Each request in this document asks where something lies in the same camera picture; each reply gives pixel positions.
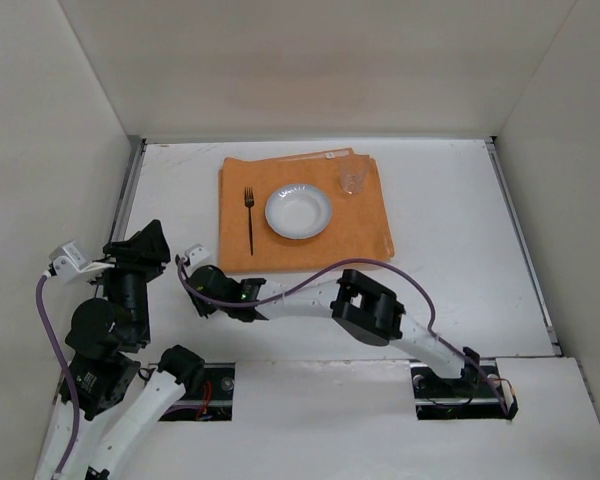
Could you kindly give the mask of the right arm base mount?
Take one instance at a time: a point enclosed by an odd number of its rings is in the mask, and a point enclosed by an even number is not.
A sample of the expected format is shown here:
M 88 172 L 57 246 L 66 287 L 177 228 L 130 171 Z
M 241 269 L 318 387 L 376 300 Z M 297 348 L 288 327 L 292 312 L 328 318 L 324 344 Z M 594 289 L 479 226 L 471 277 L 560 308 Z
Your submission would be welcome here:
M 519 411 L 515 390 L 500 376 L 495 360 L 481 363 L 493 391 L 481 376 L 476 380 L 440 379 L 422 363 L 410 373 L 418 420 L 513 420 Z

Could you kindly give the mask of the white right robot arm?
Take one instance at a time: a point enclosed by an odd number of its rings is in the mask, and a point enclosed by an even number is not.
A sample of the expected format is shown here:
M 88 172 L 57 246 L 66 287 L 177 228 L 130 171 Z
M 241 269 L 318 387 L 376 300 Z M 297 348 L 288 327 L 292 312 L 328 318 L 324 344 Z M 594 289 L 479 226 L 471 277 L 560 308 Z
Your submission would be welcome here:
M 237 281 L 213 265 L 191 275 L 180 266 L 178 277 L 201 316 L 220 310 L 245 323 L 286 317 L 332 319 L 362 344 L 393 346 L 424 362 L 431 371 L 423 379 L 429 387 L 471 391 L 478 386 L 479 355 L 458 350 L 416 321 L 405 321 L 406 309 L 397 294 L 358 270 L 346 269 L 336 280 L 315 286 L 304 281 L 289 289 L 263 278 Z

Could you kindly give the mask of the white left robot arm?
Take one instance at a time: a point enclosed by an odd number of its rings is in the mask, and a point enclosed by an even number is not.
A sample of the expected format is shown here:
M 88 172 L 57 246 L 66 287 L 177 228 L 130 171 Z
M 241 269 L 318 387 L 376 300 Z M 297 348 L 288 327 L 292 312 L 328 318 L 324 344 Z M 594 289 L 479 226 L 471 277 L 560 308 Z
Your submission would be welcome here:
M 129 239 L 110 242 L 104 257 L 92 260 L 74 241 L 59 247 L 39 278 L 35 303 L 60 365 L 55 420 L 38 462 L 38 479 L 117 479 L 139 442 L 169 408 L 203 383 L 204 360 L 181 345 L 167 349 L 144 389 L 119 410 L 140 362 L 133 354 L 150 342 L 148 289 L 171 260 L 159 220 Z M 66 359 L 44 306 L 43 289 L 52 278 L 102 285 L 103 294 L 74 311 L 64 344 Z

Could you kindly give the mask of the black fork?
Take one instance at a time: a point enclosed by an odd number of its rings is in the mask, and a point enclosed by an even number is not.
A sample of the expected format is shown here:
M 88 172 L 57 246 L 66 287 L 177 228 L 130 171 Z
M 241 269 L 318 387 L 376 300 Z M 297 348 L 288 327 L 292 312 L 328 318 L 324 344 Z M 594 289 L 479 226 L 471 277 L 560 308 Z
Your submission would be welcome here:
M 248 234 L 249 234 L 249 247 L 250 255 L 254 255 L 254 240 L 253 240 L 253 220 L 252 220 L 252 208 L 255 206 L 254 192 L 251 187 L 246 187 L 244 190 L 244 205 L 248 210 Z

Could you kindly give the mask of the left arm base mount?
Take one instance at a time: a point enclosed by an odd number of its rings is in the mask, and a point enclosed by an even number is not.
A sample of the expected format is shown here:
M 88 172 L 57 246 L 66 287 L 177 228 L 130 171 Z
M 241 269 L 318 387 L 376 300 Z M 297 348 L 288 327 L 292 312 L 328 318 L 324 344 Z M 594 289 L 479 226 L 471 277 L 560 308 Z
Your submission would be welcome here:
M 235 364 L 212 363 L 204 370 L 203 382 L 187 392 L 159 419 L 160 422 L 228 422 L 232 420 Z

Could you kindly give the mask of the orange cloth placemat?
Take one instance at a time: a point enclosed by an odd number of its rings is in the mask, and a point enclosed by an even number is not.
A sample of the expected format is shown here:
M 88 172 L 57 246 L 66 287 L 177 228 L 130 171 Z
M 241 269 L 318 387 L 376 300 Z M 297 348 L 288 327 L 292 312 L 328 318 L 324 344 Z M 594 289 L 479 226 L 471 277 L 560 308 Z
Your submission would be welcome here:
M 350 148 L 245 161 L 227 157 L 219 171 L 218 263 L 228 273 L 317 270 L 346 258 L 387 261 L 395 254 L 375 159 L 363 190 L 350 195 L 340 186 L 339 160 L 360 155 Z M 326 193 L 332 218 L 319 235 L 291 240 L 276 234 L 265 205 L 278 188 L 304 183 Z M 251 187 L 254 255 L 250 255 L 244 190 Z

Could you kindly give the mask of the white round plate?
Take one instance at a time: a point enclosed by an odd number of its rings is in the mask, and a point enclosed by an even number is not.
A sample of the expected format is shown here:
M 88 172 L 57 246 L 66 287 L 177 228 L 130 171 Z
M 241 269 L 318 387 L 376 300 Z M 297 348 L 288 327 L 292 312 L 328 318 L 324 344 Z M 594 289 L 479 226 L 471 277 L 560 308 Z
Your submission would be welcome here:
M 322 233 L 332 218 L 329 197 L 319 188 L 295 183 L 277 189 L 265 205 L 265 219 L 279 236 L 305 240 Z

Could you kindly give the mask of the clear plastic cup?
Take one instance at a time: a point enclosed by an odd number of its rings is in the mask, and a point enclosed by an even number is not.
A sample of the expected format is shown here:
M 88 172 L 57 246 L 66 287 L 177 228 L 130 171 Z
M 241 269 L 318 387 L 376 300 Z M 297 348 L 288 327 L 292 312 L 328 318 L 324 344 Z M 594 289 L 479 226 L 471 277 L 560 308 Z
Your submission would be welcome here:
M 370 157 L 366 155 L 351 155 L 339 160 L 339 175 L 341 189 L 350 195 L 359 194 L 370 168 Z

